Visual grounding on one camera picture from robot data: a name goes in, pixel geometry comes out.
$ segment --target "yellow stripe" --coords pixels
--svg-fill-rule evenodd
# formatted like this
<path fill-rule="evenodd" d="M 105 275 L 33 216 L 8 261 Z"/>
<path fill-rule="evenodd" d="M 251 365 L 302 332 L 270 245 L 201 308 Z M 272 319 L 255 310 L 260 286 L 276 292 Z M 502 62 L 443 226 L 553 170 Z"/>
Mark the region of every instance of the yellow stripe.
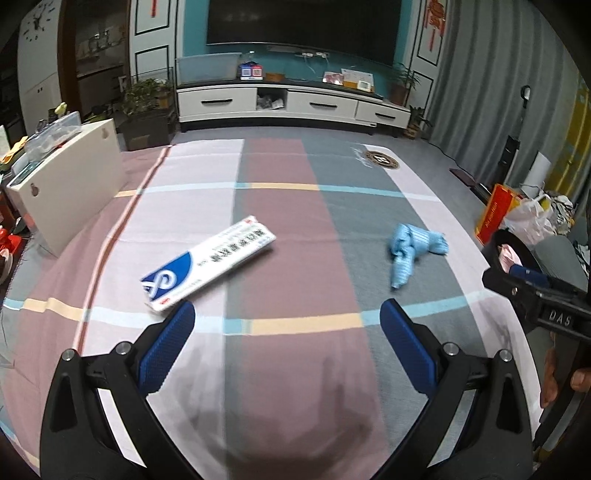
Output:
<path fill-rule="evenodd" d="M 318 185 L 309 183 L 251 183 L 252 189 L 312 190 L 319 192 Z"/>
<path fill-rule="evenodd" d="M 135 190 L 124 190 L 122 192 L 119 192 L 117 195 L 115 195 L 114 198 L 132 197 L 133 195 L 135 195 Z"/>
<path fill-rule="evenodd" d="M 362 326 L 363 321 L 359 313 L 339 313 L 336 315 L 289 319 L 257 319 L 251 323 L 251 335 L 332 332 Z"/>
<path fill-rule="evenodd" d="M 22 305 L 22 308 L 38 313 L 51 310 L 52 312 L 56 312 L 67 319 L 75 320 L 77 322 L 82 320 L 82 314 L 84 312 L 83 309 L 72 307 L 53 297 L 50 297 L 47 299 L 47 301 L 26 299 Z"/>

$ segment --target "tv cabinet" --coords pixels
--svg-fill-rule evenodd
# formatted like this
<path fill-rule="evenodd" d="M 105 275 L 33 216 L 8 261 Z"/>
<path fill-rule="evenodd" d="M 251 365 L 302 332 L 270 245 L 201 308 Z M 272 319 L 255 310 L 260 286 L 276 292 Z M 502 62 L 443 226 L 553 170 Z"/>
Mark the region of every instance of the tv cabinet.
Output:
<path fill-rule="evenodd" d="M 373 93 L 320 82 L 286 80 L 179 85 L 178 110 L 183 131 L 194 122 L 217 119 L 297 119 L 340 122 L 363 127 L 390 125 L 406 128 L 410 111 Z M 283 107 L 260 109 L 257 97 L 281 98 Z"/>

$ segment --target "human hand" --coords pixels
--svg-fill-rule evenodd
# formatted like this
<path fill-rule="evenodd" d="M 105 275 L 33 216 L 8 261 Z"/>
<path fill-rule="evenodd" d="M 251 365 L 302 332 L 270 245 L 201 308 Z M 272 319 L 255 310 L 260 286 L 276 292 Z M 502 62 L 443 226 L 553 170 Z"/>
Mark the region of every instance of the human hand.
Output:
<path fill-rule="evenodd" d="M 540 406 L 542 408 L 546 408 L 558 397 L 558 383 L 554 378 L 556 364 L 556 350 L 551 348 L 546 352 L 544 361 L 544 381 L 540 392 Z M 591 368 L 577 370 L 570 379 L 570 386 L 577 392 L 586 393 L 591 390 Z"/>

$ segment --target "drawer handle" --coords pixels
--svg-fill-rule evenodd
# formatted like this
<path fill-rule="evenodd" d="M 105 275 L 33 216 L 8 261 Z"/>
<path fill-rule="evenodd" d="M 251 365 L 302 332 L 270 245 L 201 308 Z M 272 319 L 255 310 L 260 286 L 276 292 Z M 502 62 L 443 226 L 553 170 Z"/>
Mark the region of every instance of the drawer handle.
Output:
<path fill-rule="evenodd" d="M 225 100 L 201 100 L 201 103 L 204 105 L 213 105 L 215 103 L 232 103 L 232 99 L 227 98 Z"/>
<path fill-rule="evenodd" d="M 390 120 L 396 120 L 395 116 L 390 116 L 390 115 L 384 115 L 383 113 L 377 113 L 375 114 L 376 116 L 383 116 L 384 118 L 389 118 Z"/>
<path fill-rule="evenodd" d="M 338 105 L 329 105 L 328 103 L 315 103 L 315 102 L 310 102 L 311 106 L 319 106 L 322 108 L 338 108 Z"/>

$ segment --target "metal screw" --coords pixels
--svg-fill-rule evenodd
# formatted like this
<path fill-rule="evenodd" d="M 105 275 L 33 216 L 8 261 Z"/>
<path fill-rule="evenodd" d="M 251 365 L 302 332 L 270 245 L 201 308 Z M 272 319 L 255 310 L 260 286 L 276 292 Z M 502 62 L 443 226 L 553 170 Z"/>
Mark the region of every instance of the metal screw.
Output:
<path fill-rule="evenodd" d="M 449 356 L 455 356 L 460 353 L 460 347 L 455 343 L 447 342 L 443 345 L 443 351 Z"/>
<path fill-rule="evenodd" d="M 75 355 L 76 355 L 76 350 L 74 350 L 73 348 L 69 348 L 68 350 L 64 350 L 64 352 L 61 355 L 61 359 L 64 362 L 69 362 L 70 360 L 72 360 L 74 358 Z"/>
<path fill-rule="evenodd" d="M 509 350 L 501 350 L 499 352 L 499 356 L 504 362 L 510 362 L 513 360 L 513 354 Z"/>
<path fill-rule="evenodd" d="M 131 343 L 129 343 L 129 342 L 120 342 L 115 347 L 115 352 L 117 352 L 118 355 L 127 355 L 130 350 L 131 350 Z"/>

